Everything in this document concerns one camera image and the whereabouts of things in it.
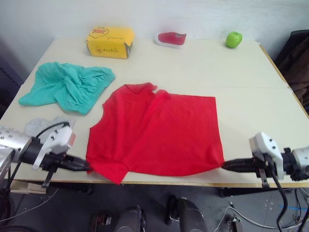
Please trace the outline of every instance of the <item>red t-shirt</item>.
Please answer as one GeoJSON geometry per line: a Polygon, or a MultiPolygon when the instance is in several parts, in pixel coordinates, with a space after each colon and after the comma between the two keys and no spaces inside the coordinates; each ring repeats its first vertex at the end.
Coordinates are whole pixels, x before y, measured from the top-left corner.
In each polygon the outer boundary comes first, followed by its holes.
{"type": "Polygon", "coordinates": [[[220,167],[215,98],[154,89],[124,85],[106,100],[90,129],[86,158],[93,170],[120,184],[129,171],[183,176],[220,167]]]}

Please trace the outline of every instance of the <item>gray floor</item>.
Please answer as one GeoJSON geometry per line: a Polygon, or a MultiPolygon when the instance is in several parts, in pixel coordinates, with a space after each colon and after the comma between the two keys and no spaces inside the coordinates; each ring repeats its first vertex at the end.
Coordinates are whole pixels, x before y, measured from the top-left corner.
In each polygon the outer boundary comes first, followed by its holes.
{"type": "MultiPolygon", "coordinates": [[[[17,213],[23,212],[46,201],[55,188],[49,189],[49,194],[12,194],[13,208],[17,213]]],[[[290,207],[297,207],[293,190],[287,190],[290,207]]],[[[276,218],[281,211],[282,199],[278,191],[255,193],[234,197],[221,198],[217,188],[159,186],[159,185],[95,185],[94,192],[87,196],[76,191],[59,189],[54,197],[41,207],[20,215],[10,222],[11,225],[23,225],[35,229],[37,232],[87,232],[92,213],[108,210],[118,214],[126,207],[140,205],[146,212],[148,232],[178,232],[179,225],[173,223],[167,226],[163,222],[167,197],[174,194],[184,196],[193,201],[204,215],[209,232],[212,232],[220,221],[229,203],[252,220],[269,226],[276,226],[276,218]]],[[[298,191],[302,208],[308,205],[298,191]]],[[[297,212],[288,209],[282,219],[282,224],[293,224],[293,215],[297,212]]],[[[242,221],[244,232],[270,232],[242,221]]],[[[225,224],[218,231],[228,231],[225,224]]],[[[295,232],[296,229],[284,230],[295,232]]],[[[309,231],[306,224],[304,232],[309,231]]]]}

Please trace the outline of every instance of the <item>table edge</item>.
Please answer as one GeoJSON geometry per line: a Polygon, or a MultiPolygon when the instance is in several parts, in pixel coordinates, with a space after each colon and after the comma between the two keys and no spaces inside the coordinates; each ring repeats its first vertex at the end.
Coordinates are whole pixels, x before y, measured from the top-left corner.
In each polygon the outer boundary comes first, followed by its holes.
{"type": "MultiPolygon", "coordinates": [[[[15,179],[19,181],[37,181],[43,182],[44,180],[34,179],[15,179]]],[[[94,180],[94,181],[79,181],[79,180],[52,180],[51,183],[81,183],[81,184],[115,184],[109,180],[94,180]]],[[[159,182],[159,181],[123,181],[121,184],[127,185],[184,185],[184,186],[203,186],[203,187],[220,187],[220,188],[261,188],[262,183],[199,183],[199,182],[159,182]]],[[[295,182],[295,183],[280,183],[283,188],[307,188],[308,182],[295,182]]],[[[271,188],[276,188],[275,183],[269,183],[271,188]]]]}
{"type": "Polygon", "coordinates": [[[283,77],[283,75],[281,74],[281,72],[279,71],[278,67],[275,65],[274,61],[270,58],[269,54],[267,53],[266,49],[263,47],[263,45],[259,44],[260,48],[262,49],[262,51],[264,52],[265,56],[267,57],[267,59],[269,60],[269,62],[271,63],[271,65],[274,67],[274,69],[276,70],[276,72],[278,73],[279,77],[282,79],[282,81],[284,81],[288,88],[291,89],[291,92],[294,96],[294,98],[296,99],[296,101],[298,102],[299,106],[301,107],[301,109],[303,110],[303,112],[305,113],[305,116],[309,119],[309,115],[307,114],[307,112],[305,111],[305,108],[303,107],[303,105],[300,103],[299,99],[297,98],[297,96],[294,94],[292,88],[290,87],[290,85],[288,84],[288,82],[286,81],[286,79],[283,77]]]}

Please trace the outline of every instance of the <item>white tabletop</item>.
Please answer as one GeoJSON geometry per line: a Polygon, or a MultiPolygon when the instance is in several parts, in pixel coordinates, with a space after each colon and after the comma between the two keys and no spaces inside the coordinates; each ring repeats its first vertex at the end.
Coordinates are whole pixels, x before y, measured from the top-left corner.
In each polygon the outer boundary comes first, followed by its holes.
{"type": "MultiPolygon", "coordinates": [[[[135,40],[129,59],[90,56],[83,38],[57,38],[33,69],[17,96],[0,120],[0,125],[20,131],[36,117],[74,119],[77,139],[70,154],[85,158],[89,128],[103,114],[102,103],[123,84],[151,82],[170,93],[215,96],[218,122],[225,160],[250,158],[249,138],[264,131],[283,150],[309,144],[309,120],[287,84],[280,78],[259,44],[243,41],[236,49],[228,49],[223,41],[191,40],[180,50],[155,45],[148,40],[135,40]],[[84,67],[111,68],[116,79],[101,94],[93,109],[85,116],[63,111],[58,104],[21,106],[18,99],[28,93],[39,65],[58,61],[84,67]]],[[[33,171],[22,164],[16,174],[20,180],[44,180],[45,171],[33,171]]],[[[98,174],[58,170],[53,181],[104,183],[98,174]]],[[[260,187],[255,174],[238,174],[216,169],[191,176],[170,177],[129,172],[123,183],[184,184],[203,186],[260,187]]],[[[307,186],[308,182],[292,182],[286,176],[283,186],[307,186]]]]}

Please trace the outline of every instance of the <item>teal cloth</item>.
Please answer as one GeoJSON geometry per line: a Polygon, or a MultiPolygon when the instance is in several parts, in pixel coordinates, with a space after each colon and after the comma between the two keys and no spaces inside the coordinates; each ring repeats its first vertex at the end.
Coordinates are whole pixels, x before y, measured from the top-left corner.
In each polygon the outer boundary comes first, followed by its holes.
{"type": "Polygon", "coordinates": [[[18,102],[21,105],[58,102],[64,110],[85,115],[114,79],[111,69],[104,67],[84,68],[68,63],[45,63],[36,71],[31,91],[18,102]]]}

